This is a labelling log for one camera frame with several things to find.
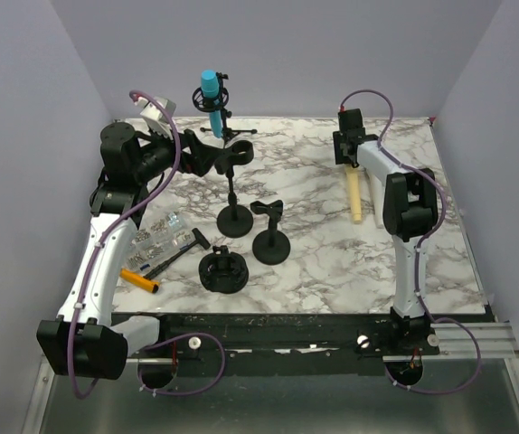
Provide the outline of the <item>black shock-mount round stand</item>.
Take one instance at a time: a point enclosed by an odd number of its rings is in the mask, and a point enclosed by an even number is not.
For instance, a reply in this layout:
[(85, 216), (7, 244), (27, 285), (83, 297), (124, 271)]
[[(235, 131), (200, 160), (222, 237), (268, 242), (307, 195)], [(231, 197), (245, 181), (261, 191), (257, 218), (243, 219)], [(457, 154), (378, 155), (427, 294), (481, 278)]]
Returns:
[(213, 246), (201, 259), (198, 272), (206, 290), (227, 295), (241, 291), (250, 275), (246, 260), (225, 245)]

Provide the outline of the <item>white microphone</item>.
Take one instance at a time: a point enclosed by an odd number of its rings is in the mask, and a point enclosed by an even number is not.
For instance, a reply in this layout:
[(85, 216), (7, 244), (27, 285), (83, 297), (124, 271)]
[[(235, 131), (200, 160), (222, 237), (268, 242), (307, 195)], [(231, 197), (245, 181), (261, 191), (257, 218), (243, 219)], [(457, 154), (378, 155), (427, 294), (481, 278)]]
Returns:
[(384, 196), (382, 182), (370, 170), (366, 170), (366, 174), (370, 183), (374, 221), (378, 228), (383, 228), (382, 209)]

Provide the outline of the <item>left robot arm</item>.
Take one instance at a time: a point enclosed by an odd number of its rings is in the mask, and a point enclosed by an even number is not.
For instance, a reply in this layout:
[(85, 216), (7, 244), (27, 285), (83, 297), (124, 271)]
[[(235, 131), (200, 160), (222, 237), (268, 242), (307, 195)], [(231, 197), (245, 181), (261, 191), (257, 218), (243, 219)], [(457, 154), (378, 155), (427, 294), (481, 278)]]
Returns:
[(54, 372), (72, 379), (116, 380), (131, 354), (143, 349), (159, 357), (169, 350), (171, 336), (154, 316), (112, 323), (116, 285), (145, 212), (148, 183), (157, 176), (169, 182), (176, 172), (204, 176), (222, 150), (190, 129), (168, 138), (114, 122), (100, 133), (100, 154), (80, 269), (56, 318), (41, 321), (36, 333)]

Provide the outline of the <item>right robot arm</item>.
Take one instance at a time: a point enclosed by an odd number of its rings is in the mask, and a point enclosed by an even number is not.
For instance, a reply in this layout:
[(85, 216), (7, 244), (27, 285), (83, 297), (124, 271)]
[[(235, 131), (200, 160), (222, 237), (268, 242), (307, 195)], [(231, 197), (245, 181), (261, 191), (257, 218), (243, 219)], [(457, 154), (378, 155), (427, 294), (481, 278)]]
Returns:
[(335, 162), (365, 169), (384, 189), (383, 227), (392, 236), (396, 259), (391, 315), (402, 322), (427, 323), (419, 301), (425, 294), (427, 247), (419, 242), (439, 217), (434, 174), (429, 169), (414, 172), (376, 144), (378, 137), (365, 132), (360, 109), (340, 109), (338, 126), (333, 133)]

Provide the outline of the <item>short black clip stand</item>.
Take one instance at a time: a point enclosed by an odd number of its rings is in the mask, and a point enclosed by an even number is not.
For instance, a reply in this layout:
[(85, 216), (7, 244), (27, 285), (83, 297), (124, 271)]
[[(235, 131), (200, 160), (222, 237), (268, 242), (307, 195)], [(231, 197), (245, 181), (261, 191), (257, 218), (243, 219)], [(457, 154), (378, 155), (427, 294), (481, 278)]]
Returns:
[(274, 266), (284, 262), (290, 252), (291, 244), (288, 237), (278, 229), (278, 223), (283, 215), (284, 203), (276, 200), (273, 203), (255, 201), (250, 209), (257, 215), (266, 214), (269, 217), (268, 228), (260, 232), (252, 242), (254, 257), (261, 263)]

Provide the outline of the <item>beige microphone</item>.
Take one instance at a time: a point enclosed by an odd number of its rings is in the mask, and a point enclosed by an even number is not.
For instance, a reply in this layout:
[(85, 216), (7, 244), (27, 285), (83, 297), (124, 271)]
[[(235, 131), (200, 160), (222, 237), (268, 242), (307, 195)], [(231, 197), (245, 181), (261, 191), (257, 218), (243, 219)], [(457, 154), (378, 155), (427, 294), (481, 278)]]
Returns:
[(352, 221), (354, 223), (360, 223), (363, 220), (363, 212), (358, 171), (351, 165), (345, 165), (344, 172), (346, 176), (346, 189), (350, 203)]

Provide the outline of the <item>tall black clip stand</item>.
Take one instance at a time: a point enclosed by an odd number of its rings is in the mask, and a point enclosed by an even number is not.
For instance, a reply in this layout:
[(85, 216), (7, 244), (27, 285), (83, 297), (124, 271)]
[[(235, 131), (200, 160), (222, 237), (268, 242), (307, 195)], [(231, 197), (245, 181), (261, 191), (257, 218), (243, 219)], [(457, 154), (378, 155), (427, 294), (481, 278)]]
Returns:
[(249, 140), (237, 140), (230, 149), (237, 154), (237, 161), (230, 168), (215, 168), (219, 175), (225, 175), (228, 180), (228, 205), (224, 207), (217, 217), (217, 228), (220, 233), (228, 238), (238, 239), (248, 234), (253, 226), (251, 211), (238, 203), (237, 195), (234, 191), (234, 167), (236, 165), (247, 165), (254, 158), (253, 144)]

